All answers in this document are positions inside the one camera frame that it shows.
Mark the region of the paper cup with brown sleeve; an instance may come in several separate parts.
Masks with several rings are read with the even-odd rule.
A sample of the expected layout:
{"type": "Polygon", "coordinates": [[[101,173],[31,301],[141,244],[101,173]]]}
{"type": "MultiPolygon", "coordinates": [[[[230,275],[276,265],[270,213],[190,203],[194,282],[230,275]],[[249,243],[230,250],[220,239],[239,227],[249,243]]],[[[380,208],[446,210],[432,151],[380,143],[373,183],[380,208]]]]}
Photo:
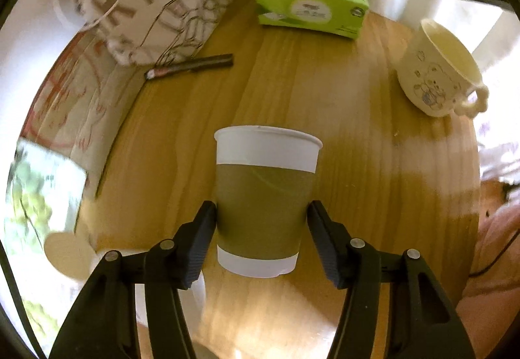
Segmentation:
{"type": "Polygon", "coordinates": [[[260,125],[222,128],[214,139],[219,264],[259,279],[291,273],[323,143],[260,125]]]}

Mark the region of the grape picture placemat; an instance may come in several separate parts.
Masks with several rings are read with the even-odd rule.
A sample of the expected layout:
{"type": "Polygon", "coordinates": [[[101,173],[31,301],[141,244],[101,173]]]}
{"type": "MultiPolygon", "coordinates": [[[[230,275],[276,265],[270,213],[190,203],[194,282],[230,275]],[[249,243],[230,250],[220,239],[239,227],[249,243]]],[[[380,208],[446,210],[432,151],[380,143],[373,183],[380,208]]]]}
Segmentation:
{"type": "Polygon", "coordinates": [[[6,190],[5,231],[29,245],[76,230],[86,171],[26,138],[17,143],[6,190]]]}

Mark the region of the brown paper bag red print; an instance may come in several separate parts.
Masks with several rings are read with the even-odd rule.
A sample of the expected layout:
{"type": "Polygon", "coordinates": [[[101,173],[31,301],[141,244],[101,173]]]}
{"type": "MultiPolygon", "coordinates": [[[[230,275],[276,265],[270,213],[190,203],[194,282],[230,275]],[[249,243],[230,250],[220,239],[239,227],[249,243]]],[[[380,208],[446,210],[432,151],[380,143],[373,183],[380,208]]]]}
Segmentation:
{"type": "Polygon", "coordinates": [[[38,90],[21,136],[71,159],[86,172],[84,197],[95,198],[112,145],[145,83],[92,31],[66,46],[38,90]]]}

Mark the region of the cream ceramic mug with bear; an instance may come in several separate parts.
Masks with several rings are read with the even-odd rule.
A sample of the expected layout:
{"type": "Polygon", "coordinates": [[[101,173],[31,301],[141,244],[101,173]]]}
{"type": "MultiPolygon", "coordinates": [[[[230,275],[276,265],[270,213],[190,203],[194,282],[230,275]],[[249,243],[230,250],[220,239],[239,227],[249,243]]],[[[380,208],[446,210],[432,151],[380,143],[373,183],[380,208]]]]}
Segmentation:
{"type": "Polygon", "coordinates": [[[453,112],[469,119],[488,110],[488,87],[463,43],[431,19],[421,20],[396,65],[406,97],[430,117],[453,112]]]}

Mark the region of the dark brown pen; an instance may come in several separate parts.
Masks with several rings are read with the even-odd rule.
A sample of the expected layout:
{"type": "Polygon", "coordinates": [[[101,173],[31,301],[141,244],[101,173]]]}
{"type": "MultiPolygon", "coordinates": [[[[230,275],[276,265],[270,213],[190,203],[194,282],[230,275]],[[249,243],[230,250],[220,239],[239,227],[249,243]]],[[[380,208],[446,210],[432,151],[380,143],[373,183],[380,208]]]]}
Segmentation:
{"type": "Polygon", "coordinates": [[[234,55],[207,56],[190,59],[185,62],[175,63],[169,66],[155,67],[145,72],[146,80],[170,77],[183,72],[196,72],[215,68],[226,68],[234,65],[234,55]]]}

